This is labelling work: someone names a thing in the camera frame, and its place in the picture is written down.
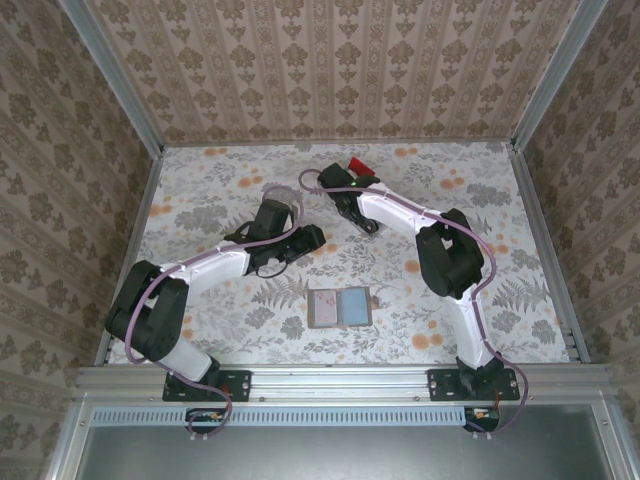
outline purple cable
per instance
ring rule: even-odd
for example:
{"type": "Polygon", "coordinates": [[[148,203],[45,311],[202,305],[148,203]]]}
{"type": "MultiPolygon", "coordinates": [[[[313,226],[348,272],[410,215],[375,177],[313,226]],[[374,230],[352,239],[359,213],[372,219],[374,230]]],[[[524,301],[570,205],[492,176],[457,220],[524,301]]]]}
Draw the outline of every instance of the purple cable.
{"type": "MultiPolygon", "coordinates": [[[[151,282],[151,284],[146,288],[146,290],[142,293],[142,296],[140,297],[140,300],[138,301],[138,304],[136,305],[136,308],[134,308],[134,310],[133,310],[133,313],[131,315],[131,320],[129,321],[129,326],[127,328],[127,332],[126,332],[125,338],[124,338],[124,352],[127,355],[127,359],[131,363],[140,364],[140,363],[143,363],[146,360],[144,357],[136,358],[136,357],[133,356],[133,351],[131,350],[131,339],[133,337],[133,331],[135,330],[136,323],[138,322],[138,318],[140,316],[140,312],[142,311],[142,308],[145,306],[146,301],[149,299],[149,297],[151,296],[151,294],[153,293],[155,288],[165,278],[167,278],[172,273],[175,273],[178,270],[181,270],[182,268],[186,268],[186,267],[190,267],[192,265],[196,265],[197,263],[199,263],[199,262],[201,262],[203,260],[209,259],[211,257],[218,256],[218,255],[220,255],[222,253],[232,252],[232,251],[235,251],[235,250],[244,250],[244,249],[250,248],[250,247],[259,247],[259,246],[262,246],[262,245],[270,245],[272,243],[279,242],[279,241],[284,240],[285,238],[293,235],[295,230],[300,226],[300,223],[302,221],[302,217],[304,216],[304,204],[302,203],[302,195],[299,192],[296,192],[291,187],[287,187],[287,186],[284,186],[284,185],[275,185],[275,186],[265,190],[265,192],[262,194],[262,199],[264,200],[265,197],[267,196],[267,194],[269,192],[273,191],[273,190],[287,190],[287,191],[292,192],[294,194],[294,196],[296,197],[296,200],[298,201],[299,205],[300,205],[300,212],[298,214],[298,218],[295,219],[295,221],[293,222],[293,225],[291,226],[291,228],[289,230],[287,230],[286,232],[284,232],[282,235],[280,235],[278,237],[275,237],[275,238],[271,238],[269,240],[261,240],[261,241],[258,241],[258,242],[242,243],[242,244],[237,244],[237,245],[225,245],[224,247],[221,247],[221,248],[214,248],[213,250],[209,250],[208,252],[204,252],[204,253],[201,253],[200,255],[196,255],[195,257],[190,258],[189,260],[186,260],[186,261],[182,262],[181,264],[175,265],[175,266],[167,269],[166,271],[160,273],[160,275],[158,275],[151,282]]],[[[217,395],[220,395],[225,400],[225,402],[227,404],[227,414],[225,415],[225,417],[222,420],[222,422],[220,422],[220,425],[218,425],[216,428],[214,428],[208,435],[216,435],[217,433],[220,432],[220,430],[222,430],[222,428],[224,428],[224,426],[229,421],[229,418],[231,417],[231,412],[233,411],[233,406],[232,406],[231,398],[229,397],[229,395],[227,395],[225,392],[223,392],[222,390],[220,390],[218,388],[211,387],[209,385],[202,385],[200,383],[193,382],[193,381],[189,380],[188,378],[184,377],[183,375],[180,375],[179,373],[173,372],[169,367],[167,367],[166,365],[163,365],[161,362],[153,362],[153,363],[155,363],[159,367],[165,369],[167,372],[169,372],[170,374],[174,375],[178,380],[180,380],[183,383],[186,383],[190,387],[199,388],[201,390],[207,390],[207,391],[216,393],[217,395]]],[[[193,421],[191,420],[187,425],[187,429],[189,430],[189,432],[191,434],[196,435],[196,433],[193,431],[192,423],[193,423],[193,421]]]]}
{"type": "Polygon", "coordinates": [[[376,189],[373,189],[373,188],[359,188],[359,187],[343,187],[343,188],[320,188],[320,187],[318,187],[318,188],[312,188],[312,187],[306,186],[302,181],[302,177],[304,177],[307,173],[321,174],[322,172],[320,170],[315,169],[315,168],[309,168],[307,170],[304,170],[302,173],[300,173],[300,175],[298,176],[298,183],[300,184],[300,186],[304,190],[306,190],[308,192],[311,192],[311,193],[360,192],[360,193],[371,193],[371,194],[374,194],[374,195],[379,195],[381,197],[383,196],[383,197],[386,197],[386,198],[390,198],[394,202],[397,202],[400,205],[402,205],[403,207],[408,208],[412,212],[418,213],[418,214],[420,214],[421,216],[423,216],[425,218],[430,218],[432,220],[436,220],[436,221],[438,221],[440,223],[443,223],[443,224],[445,224],[445,225],[447,225],[447,226],[449,226],[451,228],[455,228],[456,230],[459,230],[460,232],[468,235],[469,237],[474,239],[476,242],[478,242],[478,244],[480,244],[482,249],[487,253],[487,256],[489,257],[489,262],[491,263],[491,272],[489,273],[489,276],[471,292],[471,303],[473,305],[473,313],[475,314],[475,317],[476,317],[476,323],[478,324],[478,329],[480,331],[480,338],[482,339],[482,342],[484,343],[484,346],[487,348],[487,350],[489,350],[489,353],[491,353],[491,355],[493,355],[495,358],[497,358],[498,360],[500,360],[504,364],[510,366],[516,372],[518,372],[520,374],[520,376],[522,377],[522,382],[524,383],[524,392],[523,392],[523,395],[522,395],[522,399],[520,400],[520,404],[518,405],[518,409],[516,410],[516,413],[502,427],[498,428],[497,430],[494,430],[493,432],[487,432],[487,431],[485,431],[484,429],[482,429],[481,427],[479,427],[479,426],[477,426],[475,424],[472,424],[472,426],[474,426],[475,428],[478,428],[481,432],[486,433],[487,436],[488,436],[489,434],[497,435],[498,433],[503,432],[507,427],[512,425],[515,422],[515,420],[522,413],[522,409],[524,408],[524,406],[525,406],[525,404],[527,402],[527,397],[529,395],[529,380],[527,379],[527,376],[525,375],[525,373],[522,371],[522,369],[518,365],[516,365],[515,363],[513,363],[513,362],[507,360],[506,358],[504,358],[500,353],[496,352],[496,350],[489,344],[489,341],[487,340],[487,334],[486,334],[486,332],[484,330],[484,325],[482,324],[482,320],[481,320],[481,316],[480,316],[480,309],[478,307],[478,303],[476,301],[476,298],[477,298],[478,293],[480,292],[480,290],[482,290],[487,285],[489,285],[489,283],[491,283],[491,281],[495,278],[496,273],[498,271],[498,265],[496,263],[496,257],[493,255],[493,252],[489,248],[489,245],[487,245],[487,243],[482,238],[480,238],[480,236],[478,236],[476,233],[474,233],[470,229],[464,227],[463,225],[460,225],[460,224],[458,224],[456,222],[452,222],[451,220],[447,220],[446,218],[442,218],[442,217],[440,217],[438,215],[433,215],[433,214],[431,214],[429,212],[426,212],[424,210],[420,210],[419,208],[416,208],[411,203],[405,201],[403,198],[400,198],[397,195],[394,195],[392,193],[385,193],[385,192],[382,192],[380,190],[376,190],[376,189]]]}

